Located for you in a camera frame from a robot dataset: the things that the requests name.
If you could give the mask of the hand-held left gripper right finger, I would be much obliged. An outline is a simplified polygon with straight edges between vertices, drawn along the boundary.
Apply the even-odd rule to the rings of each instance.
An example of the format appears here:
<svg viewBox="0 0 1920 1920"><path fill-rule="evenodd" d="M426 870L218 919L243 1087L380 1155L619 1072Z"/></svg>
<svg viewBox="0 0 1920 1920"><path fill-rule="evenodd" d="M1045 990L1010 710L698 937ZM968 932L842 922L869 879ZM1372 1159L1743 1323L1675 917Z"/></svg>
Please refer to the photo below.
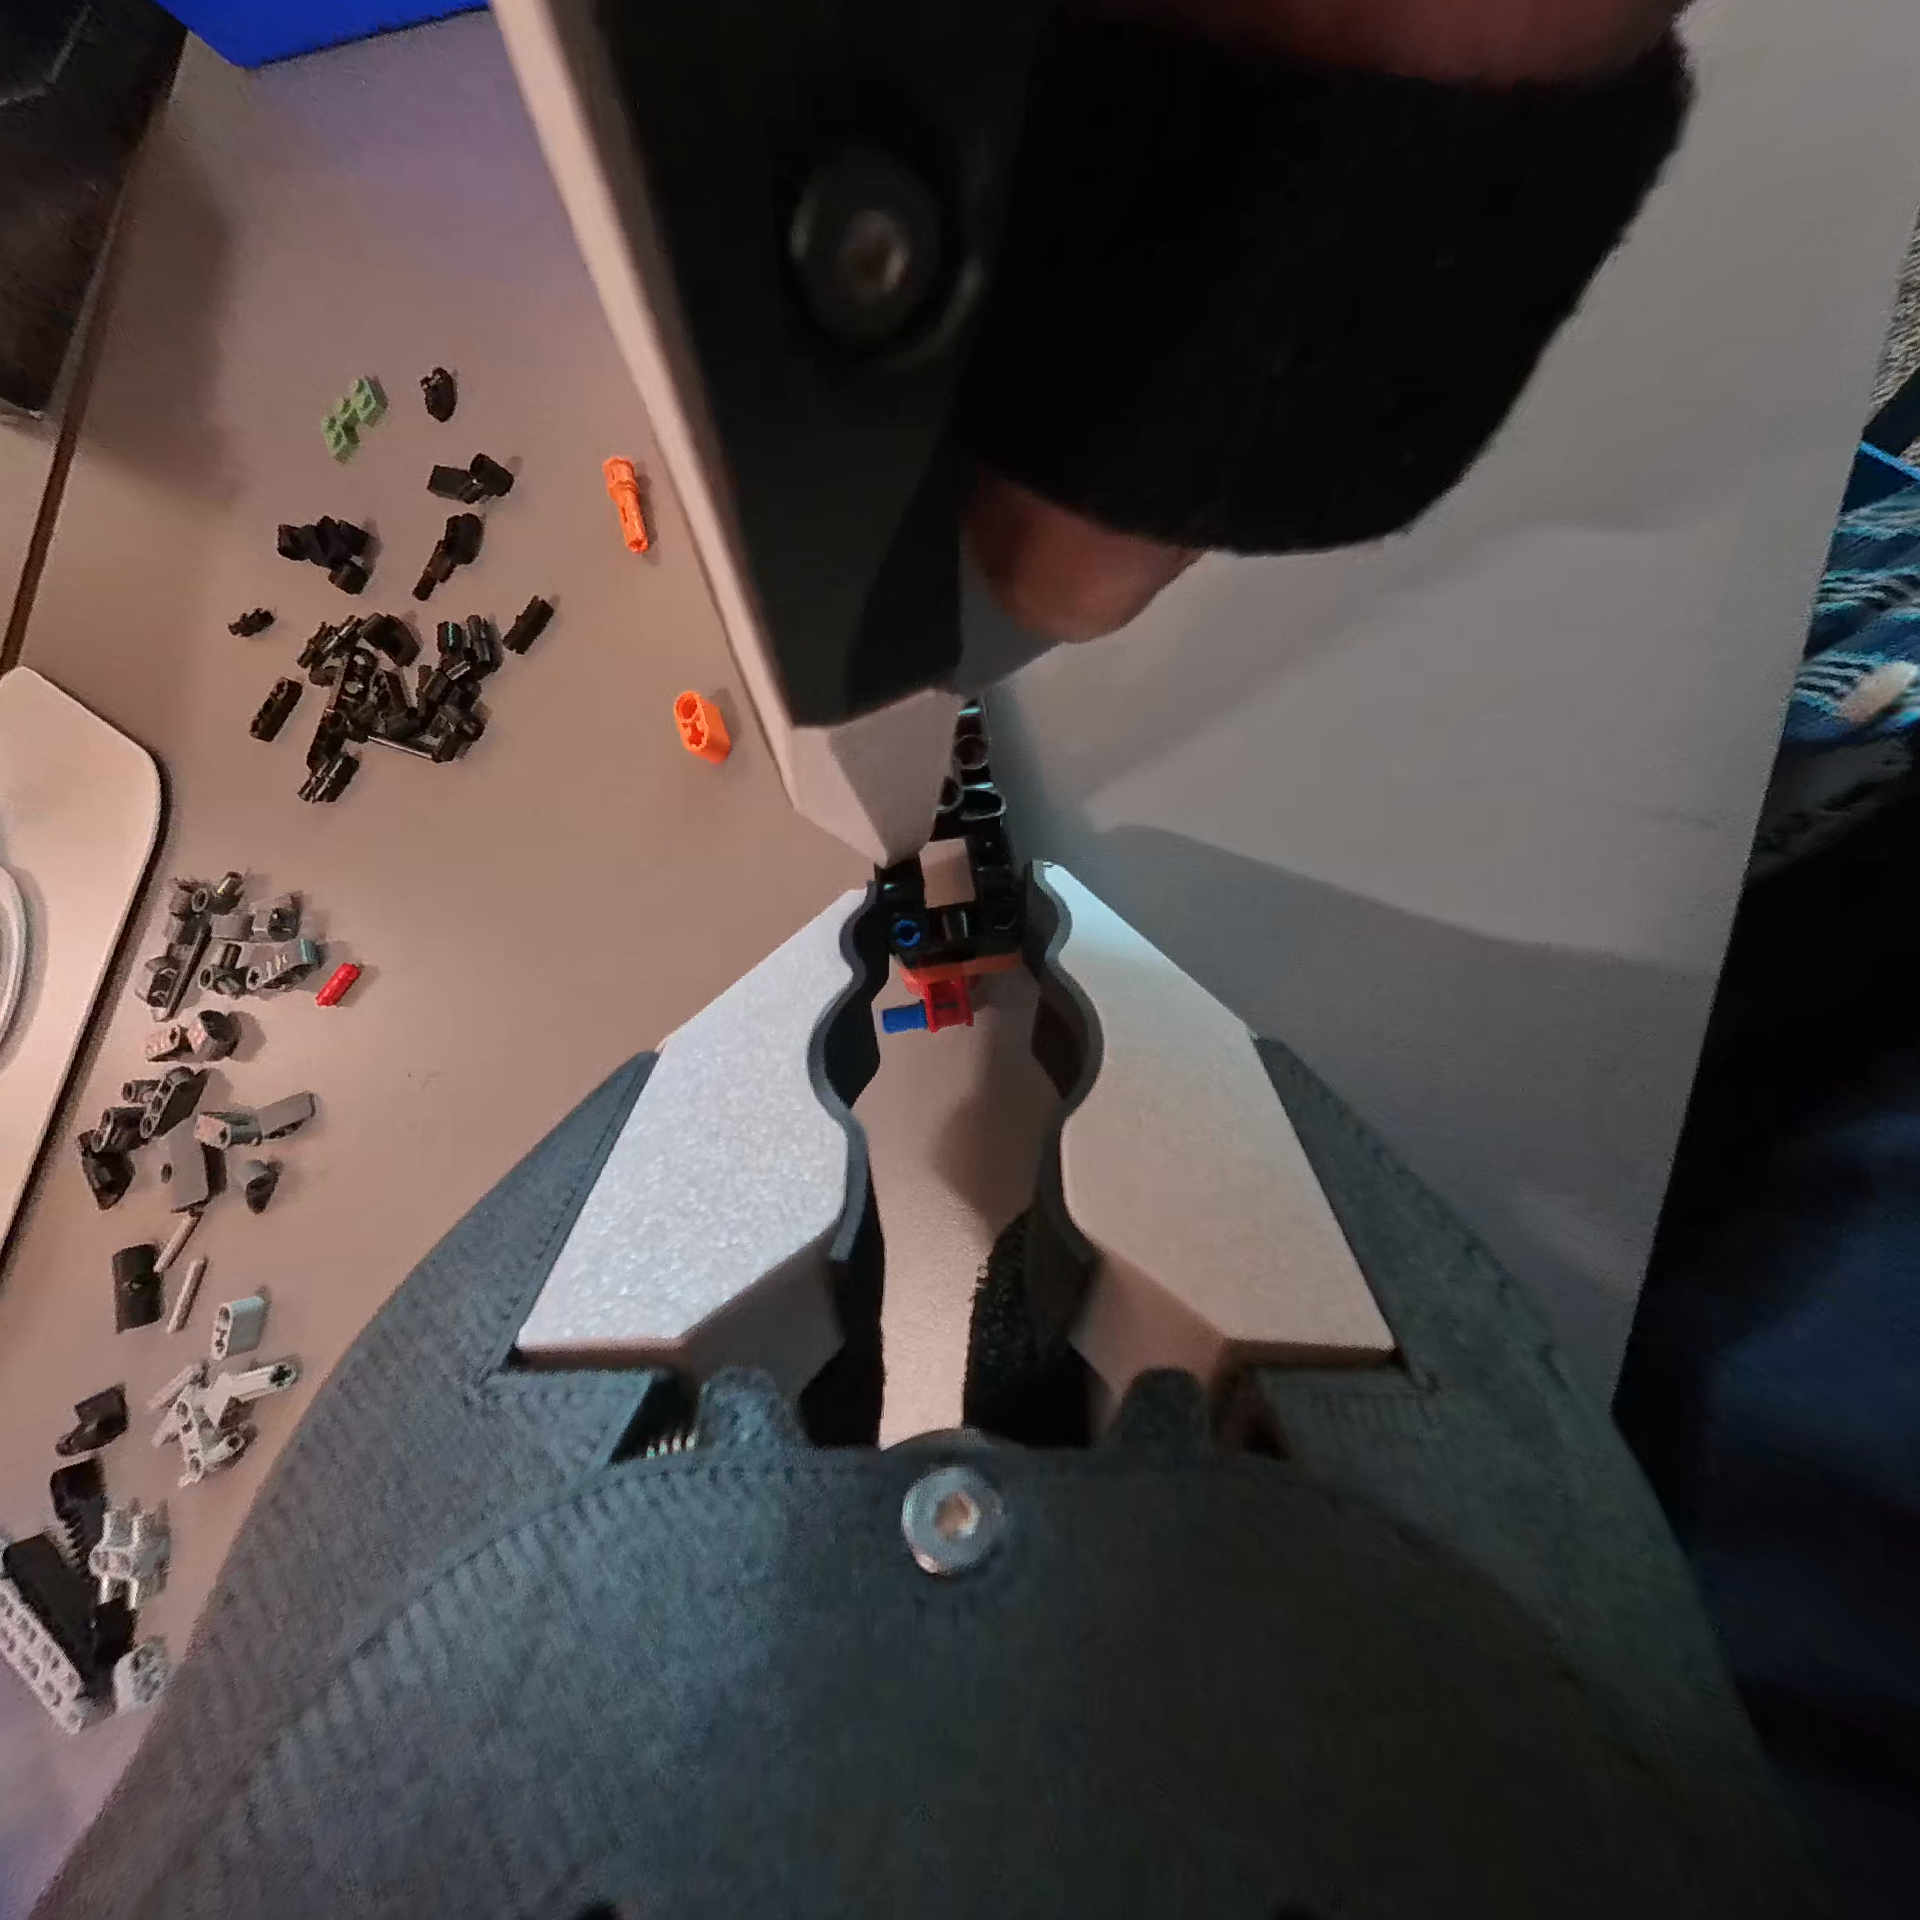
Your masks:
<svg viewBox="0 0 1920 1920"><path fill-rule="evenodd" d="M1393 1333L1255 1032L1059 863L1028 869L1035 1052L1063 1115L1025 1282L1103 1396L1180 1372L1383 1365Z"/></svg>

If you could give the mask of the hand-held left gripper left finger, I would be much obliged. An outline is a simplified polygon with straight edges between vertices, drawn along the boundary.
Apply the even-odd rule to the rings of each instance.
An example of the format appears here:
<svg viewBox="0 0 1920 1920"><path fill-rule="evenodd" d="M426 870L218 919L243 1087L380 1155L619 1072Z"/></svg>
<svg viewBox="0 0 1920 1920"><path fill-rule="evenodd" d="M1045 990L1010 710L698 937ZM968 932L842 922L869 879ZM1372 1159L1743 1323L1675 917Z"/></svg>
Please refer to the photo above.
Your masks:
<svg viewBox="0 0 1920 1920"><path fill-rule="evenodd" d="M876 885L672 1032L546 1270L515 1356L766 1372L812 1415L875 1415L883 1240L853 1116L880 1069Z"/></svg>

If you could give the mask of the blue plastic bin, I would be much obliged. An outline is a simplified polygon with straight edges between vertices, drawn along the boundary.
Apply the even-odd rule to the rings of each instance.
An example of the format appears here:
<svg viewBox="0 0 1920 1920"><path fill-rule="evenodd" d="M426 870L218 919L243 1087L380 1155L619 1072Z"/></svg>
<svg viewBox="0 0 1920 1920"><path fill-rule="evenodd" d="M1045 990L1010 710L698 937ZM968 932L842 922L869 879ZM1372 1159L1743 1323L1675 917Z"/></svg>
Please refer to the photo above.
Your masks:
<svg viewBox="0 0 1920 1920"><path fill-rule="evenodd" d="M262 69L489 12L490 2L160 2L160 7L226 63Z"/></svg>

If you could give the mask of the pile of black lego pieces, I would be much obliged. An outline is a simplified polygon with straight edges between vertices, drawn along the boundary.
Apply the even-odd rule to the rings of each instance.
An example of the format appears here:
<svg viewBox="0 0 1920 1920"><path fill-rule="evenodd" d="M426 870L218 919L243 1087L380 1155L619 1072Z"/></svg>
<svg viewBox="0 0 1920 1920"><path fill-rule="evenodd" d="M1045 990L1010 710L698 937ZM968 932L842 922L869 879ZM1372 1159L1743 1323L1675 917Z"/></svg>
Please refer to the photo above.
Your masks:
<svg viewBox="0 0 1920 1920"><path fill-rule="evenodd" d="M313 709L300 755L302 806L340 803L372 750L420 766L469 757L490 729L496 676L560 615L548 593L530 593L512 617L455 610L452 585L479 562L489 510L516 486L515 465L489 450L438 460L422 486L445 520L403 607L372 600L386 539L369 520L316 513L273 525L280 562L320 575L343 603L300 640L248 719L250 742L273 745L302 705Z"/></svg>

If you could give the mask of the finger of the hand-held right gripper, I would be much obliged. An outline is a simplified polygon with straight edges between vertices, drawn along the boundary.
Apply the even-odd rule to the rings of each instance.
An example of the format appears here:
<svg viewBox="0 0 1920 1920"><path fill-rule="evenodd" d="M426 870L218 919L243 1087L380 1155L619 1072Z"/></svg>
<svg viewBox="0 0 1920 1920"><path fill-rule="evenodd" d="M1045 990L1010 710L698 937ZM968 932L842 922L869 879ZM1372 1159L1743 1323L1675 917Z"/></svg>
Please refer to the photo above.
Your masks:
<svg viewBox="0 0 1920 1920"><path fill-rule="evenodd" d="M490 13L786 797L875 866L898 863L930 835L958 696L923 687L842 722L795 719L639 146L615 82L592 75L593 12L495 2Z"/></svg>
<svg viewBox="0 0 1920 1920"><path fill-rule="evenodd" d="M962 590L953 687L966 700L982 700L990 686L1015 676L1050 649L1050 636L1003 610L989 590Z"/></svg>

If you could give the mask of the pile of grey lego pieces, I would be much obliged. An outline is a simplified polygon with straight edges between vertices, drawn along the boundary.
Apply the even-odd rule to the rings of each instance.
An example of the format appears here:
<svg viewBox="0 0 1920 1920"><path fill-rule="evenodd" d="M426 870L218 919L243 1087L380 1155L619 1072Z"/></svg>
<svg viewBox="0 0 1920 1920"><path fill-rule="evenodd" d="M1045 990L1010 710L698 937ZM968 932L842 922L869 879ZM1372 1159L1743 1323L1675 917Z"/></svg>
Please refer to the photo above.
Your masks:
<svg viewBox="0 0 1920 1920"><path fill-rule="evenodd" d="M262 1147L316 1116L313 1095L220 1107L210 1085L248 1040L240 1000L305 986L323 959L300 893L262 893L243 870L172 879L160 949L130 982L153 1017L142 1072L78 1137L96 1209L118 1206L145 1165L172 1223L160 1240L112 1253L115 1332L188 1332L206 1259L185 1252L206 1212L229 1192L250 1213L273 1200L282 1169ZM298 1356L262 1350L269 1315L262 1290L218 1302L206 1350L145 1402L149 1437L176 1459L180 1490L240 1463L256 1439L256 1407L300 1383ZM50 1527L2 1539L2 1665L65 1733L149 1705L169 1673L163 1639L140 1633L140 1610L165 1589L172 1522L163 1506L118 1499L105 1472L128 1427L123 1383L78 1400L53 1439Z"/></svg>

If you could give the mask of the dark navy t-shirt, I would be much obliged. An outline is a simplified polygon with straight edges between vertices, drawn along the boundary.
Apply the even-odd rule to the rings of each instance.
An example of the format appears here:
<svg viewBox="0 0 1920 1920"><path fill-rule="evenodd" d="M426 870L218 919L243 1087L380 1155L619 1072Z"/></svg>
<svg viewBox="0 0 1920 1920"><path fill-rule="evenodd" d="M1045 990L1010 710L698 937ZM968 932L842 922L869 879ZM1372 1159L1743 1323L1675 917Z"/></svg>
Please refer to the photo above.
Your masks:
<svg viewBox="0 0 1920 1920"><path fill-rule="evenodd" d="M1913 815L1740 899L1613 1412L1836 1910L1913 1916Z"/></svg>

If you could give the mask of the black lego frame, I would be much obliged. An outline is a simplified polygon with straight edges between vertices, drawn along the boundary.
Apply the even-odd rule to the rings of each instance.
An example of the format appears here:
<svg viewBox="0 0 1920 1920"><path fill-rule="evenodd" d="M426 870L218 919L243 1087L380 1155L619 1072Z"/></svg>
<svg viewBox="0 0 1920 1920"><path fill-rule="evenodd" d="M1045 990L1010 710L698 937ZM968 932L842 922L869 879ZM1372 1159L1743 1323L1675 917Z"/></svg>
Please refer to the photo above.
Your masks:
<svg viewBox="0 0 1920 1920"><path fill-rule="evenodd" d="M1023 966L1025 879L979 700L958 710L933 809L925 849L876 875L885 945L910 990L880 1012L889 1037L970 1026L986 982Z"/></svg>

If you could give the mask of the white booklet stand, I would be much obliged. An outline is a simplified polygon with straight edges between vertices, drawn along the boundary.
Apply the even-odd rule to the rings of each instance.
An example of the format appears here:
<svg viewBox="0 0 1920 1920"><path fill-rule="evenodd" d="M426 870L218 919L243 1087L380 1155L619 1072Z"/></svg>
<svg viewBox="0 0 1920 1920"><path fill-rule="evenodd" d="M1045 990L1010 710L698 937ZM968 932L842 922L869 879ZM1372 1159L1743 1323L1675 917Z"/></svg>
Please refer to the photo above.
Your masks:
<svg viewBox="0 0 1920 1920"><path fill-rule="evenodd" d="M149 747L33 667L2 673L2 1233L32 1192L160 843Z"/></svg>

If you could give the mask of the person's right hand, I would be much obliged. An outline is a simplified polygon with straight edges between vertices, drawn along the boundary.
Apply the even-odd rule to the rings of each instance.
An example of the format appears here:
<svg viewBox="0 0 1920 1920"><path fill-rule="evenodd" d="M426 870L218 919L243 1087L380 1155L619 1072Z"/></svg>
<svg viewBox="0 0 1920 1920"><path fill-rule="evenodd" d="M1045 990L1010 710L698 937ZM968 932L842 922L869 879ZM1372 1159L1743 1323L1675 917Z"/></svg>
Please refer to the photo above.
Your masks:
<svg viewBox="0 0 1920 1920"><path fill-rule="evenodd" d="M993 605L1055 643L1118 635L1202 556L1115 530L993 470L973 477L966 537Z"/></svg>

